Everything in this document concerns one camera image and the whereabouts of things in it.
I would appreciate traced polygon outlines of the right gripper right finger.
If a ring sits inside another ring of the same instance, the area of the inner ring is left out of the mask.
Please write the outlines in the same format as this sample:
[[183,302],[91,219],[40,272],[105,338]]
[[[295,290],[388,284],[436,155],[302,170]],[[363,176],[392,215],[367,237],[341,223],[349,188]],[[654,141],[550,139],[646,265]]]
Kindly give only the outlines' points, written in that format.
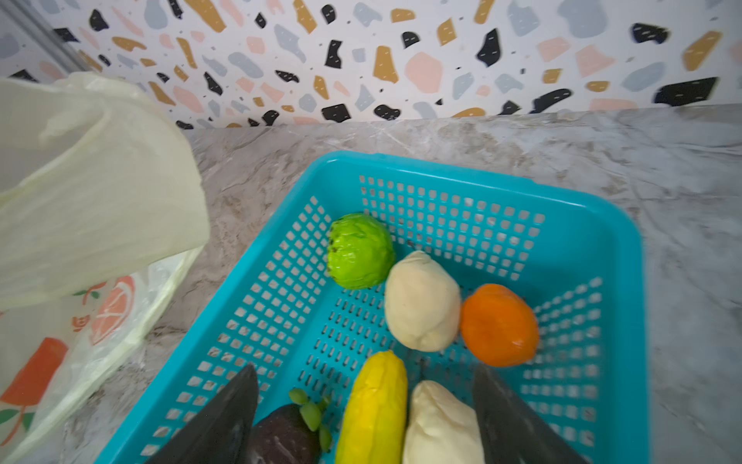
[[585,462],[491,367],[475,370],[471,394],[487,464]]

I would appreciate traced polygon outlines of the dark purple fruit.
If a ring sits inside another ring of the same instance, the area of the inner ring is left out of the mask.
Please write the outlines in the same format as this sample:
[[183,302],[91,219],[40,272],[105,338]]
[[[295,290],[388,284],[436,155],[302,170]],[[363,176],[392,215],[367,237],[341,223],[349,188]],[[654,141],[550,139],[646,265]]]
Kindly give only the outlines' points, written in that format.
[[308,428],[296,404],[281,406],[259,421],[247,445],[247,463],[317,464],[321,454],[318,433]]

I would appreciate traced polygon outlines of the green round fruit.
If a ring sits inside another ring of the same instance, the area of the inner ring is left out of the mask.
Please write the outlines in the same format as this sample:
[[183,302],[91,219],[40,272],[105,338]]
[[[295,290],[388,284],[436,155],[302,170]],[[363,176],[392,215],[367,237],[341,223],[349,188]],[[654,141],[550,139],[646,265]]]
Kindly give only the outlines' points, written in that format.
[[382,284],[396,260],[390,232],[376,218],[349,214],[330,225],[328,270],[348,290]]

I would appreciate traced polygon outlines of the translucent yellowish plastic bag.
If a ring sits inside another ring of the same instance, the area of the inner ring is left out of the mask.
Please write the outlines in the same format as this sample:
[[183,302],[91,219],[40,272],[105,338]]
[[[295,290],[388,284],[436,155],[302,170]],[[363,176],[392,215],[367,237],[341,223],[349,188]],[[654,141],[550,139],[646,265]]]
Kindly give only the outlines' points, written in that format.
[[3,462],[125,363],[209,236],[189,141],[138,86],[2,80]]

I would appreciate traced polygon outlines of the yellow mango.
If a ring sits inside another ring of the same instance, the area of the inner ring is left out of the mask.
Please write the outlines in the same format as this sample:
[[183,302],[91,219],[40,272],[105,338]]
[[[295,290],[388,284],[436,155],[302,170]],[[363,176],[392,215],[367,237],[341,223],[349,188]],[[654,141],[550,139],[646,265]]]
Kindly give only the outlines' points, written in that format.
[[392,351],[370,357],[355,380],[336,446],[337,463],[400,463],[408,377]]

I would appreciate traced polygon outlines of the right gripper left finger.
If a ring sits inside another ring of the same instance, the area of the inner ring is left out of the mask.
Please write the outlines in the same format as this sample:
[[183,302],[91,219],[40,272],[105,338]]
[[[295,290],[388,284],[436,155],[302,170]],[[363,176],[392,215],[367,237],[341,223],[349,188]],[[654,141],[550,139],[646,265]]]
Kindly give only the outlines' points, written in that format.
[[147,464],[248,462],[257,405],[257,373],[247,365]]

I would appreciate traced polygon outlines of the orange tangerine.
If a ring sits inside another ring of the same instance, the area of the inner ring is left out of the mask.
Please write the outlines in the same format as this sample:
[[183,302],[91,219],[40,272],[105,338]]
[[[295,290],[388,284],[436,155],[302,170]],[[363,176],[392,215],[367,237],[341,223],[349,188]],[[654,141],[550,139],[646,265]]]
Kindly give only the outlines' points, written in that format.
[[463,303],[460,332],[471,353],[490,367],[523,365],[539,344],[533,310],[498,284],[480,286]]

